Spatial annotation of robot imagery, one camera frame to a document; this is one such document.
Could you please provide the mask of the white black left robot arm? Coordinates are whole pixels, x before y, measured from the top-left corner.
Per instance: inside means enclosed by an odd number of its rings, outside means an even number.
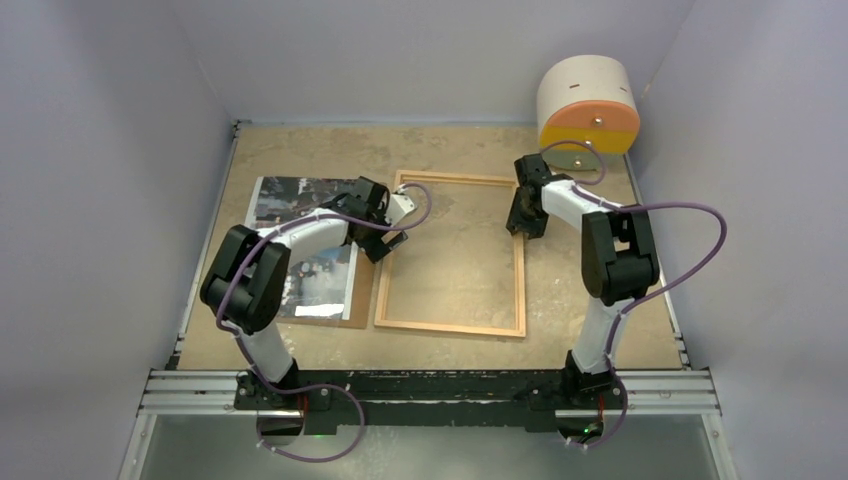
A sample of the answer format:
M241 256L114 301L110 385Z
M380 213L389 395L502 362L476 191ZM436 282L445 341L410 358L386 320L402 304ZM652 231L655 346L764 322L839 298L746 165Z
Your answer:
M275 325L291 264L329 249L356 246L373 264L406 238L401 223L417 209L403 189L366 177L279 226L230 228L200 289L219 329L233 335L272 408L297 399L297 362Z

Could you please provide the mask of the light wooden picture frame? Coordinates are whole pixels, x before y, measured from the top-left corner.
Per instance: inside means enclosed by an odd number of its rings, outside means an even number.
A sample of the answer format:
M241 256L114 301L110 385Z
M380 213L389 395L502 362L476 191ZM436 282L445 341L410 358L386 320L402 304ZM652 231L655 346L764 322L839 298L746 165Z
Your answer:
M377 327L523 338L526 335L525 238L501 222L512 177L400 170L396 186L432 191L427 220L382 262Z

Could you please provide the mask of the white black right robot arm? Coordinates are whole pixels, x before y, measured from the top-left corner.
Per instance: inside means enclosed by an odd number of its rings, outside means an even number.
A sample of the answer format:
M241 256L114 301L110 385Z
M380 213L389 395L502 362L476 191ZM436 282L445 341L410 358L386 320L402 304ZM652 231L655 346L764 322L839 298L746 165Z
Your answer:
M511 234L542 237L550 217L577 229L582 283L590 301L561 381L564 399L584 407L614 386L614 356L625 309L659 281L660 265L645 212L590 195L566 174L553 173L540 154L514 162L518 187L506 221Z

